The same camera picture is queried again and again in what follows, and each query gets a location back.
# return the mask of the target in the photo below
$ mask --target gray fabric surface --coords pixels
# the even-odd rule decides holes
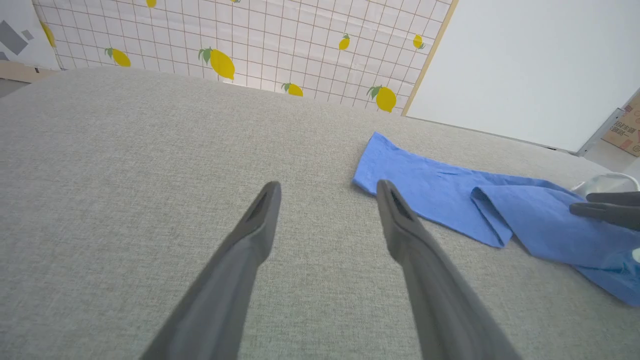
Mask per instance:
[[[115,67],[20,89],[0,114],[4,358],[139,356],[273,179],[280,219],[241,357],[419,358],[375,200],[350,183],[372,133],[567,187],[605,170],[463,129]],[[497,250],[424,224],[524,358],[637,358],[638,309],[515,241]]]

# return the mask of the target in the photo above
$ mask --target lemon print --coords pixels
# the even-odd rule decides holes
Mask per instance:
[[[127,57],[125,53],[121,52],[118,49],[113,49],[112,47],[108,47],[104,50],[104,53],[109,55],[109,57],[112,58],[113,61],[115,61],[116,64],[120,66],[124,66],[124,67],[131,66],[131,60],[129,60],[129,57]]]
[[[338,44],[338,49],[345,50],[347,47],[349,47],[349,34],[345,33]]]
[[[288,92],[289,95],[302,96],[302,89],[296,84],[286,83],[282,84],[280,88],[284,88],[284,91]]]
[[[413,46],[416,49],[424,49],[424,44],[422,43],[422,36],[415,34],[415,38],[413,38]]]
[[[40,25],[42,26],[42,29],[44,30],[45,35],[47,35],[47,39],[49,40],[51,47],[56,47],[56,39],[53,37],[53,33],[51,32],[51,29],[49,29],[47,24],[45,24],[42,21],[40,21]]]
[[[200,49],[198,52],[198,59],[202,55],[202,59],[205,63],[208,63],[211,60],[211,68],[213,71],[217,72],[218,75],[227,79],[234,79],[234,74],[236,73],[236,67],[234,63],[231,62],[231,59],[222,51],[217,49]]]
[[[391,112],[394,106],[396,105],[396,95],[390,88],[385,88],[382,85],[380,86],[372,86],[367,95],[371,93],[371,99],[376,98],[376,104],[380,110]]]

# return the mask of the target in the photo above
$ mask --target white board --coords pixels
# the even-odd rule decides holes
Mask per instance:
[[[460,0],[407,115],[577,152],[639,87],[639,0]]]

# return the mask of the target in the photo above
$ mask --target floor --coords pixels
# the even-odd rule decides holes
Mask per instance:
[[[20,81],[0,79],[0,97],[29,85]],[[637,158],[607,142],[600,140],[584,156],[587,160],[600,164],[613,172],[623,172],[640,179],[640,158]]]

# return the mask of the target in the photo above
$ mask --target blue cloth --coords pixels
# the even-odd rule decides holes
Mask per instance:
[[[640,263],[631,258],[640,232],[571,214],[569,205],[584,199],[554,183],[440,163],[374,133],[353,182],[375,194],[380,179],[391,180],[428,220],[493,247],[504,247],[516,234],[533,256],[573,265],[640,306]]]

